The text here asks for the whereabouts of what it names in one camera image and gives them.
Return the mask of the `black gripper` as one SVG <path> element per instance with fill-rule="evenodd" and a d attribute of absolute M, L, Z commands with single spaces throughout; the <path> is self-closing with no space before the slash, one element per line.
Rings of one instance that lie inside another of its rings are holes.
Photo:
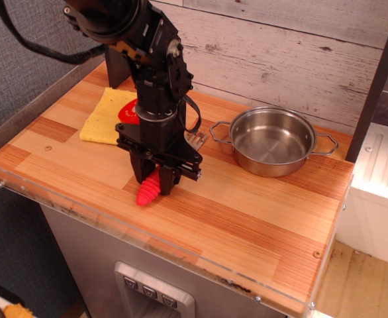
<path fill-rule="evenodd" d="M 186 114 L 178 113 L 165 121 L 140 120 L 139 125 L 119 123 L 118 146 L 130 152 L 136 181 L 141 184 L 159 169 L 161 195 L 169 195 L 181 175 L 198 180 L 202 156 L 185 140 Z"/>

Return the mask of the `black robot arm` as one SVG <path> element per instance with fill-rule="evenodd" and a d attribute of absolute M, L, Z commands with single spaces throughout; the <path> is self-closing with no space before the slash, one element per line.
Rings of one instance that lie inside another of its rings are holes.
<path fill-rule="evenodd" d="M 132 169 L 142 183 L 159 170 L 162 195 L 168 195 L 182 176 L 198 180 L 202 156 L 186 141 L 187 106 L 193 74 L 183 60 L 178 30 L 149 1 L 68 1 L 66 14 L 87 37 L 120 53 L 137 92 L 139 124 L 119 123 L 117 144 L 129 151 Z"/>

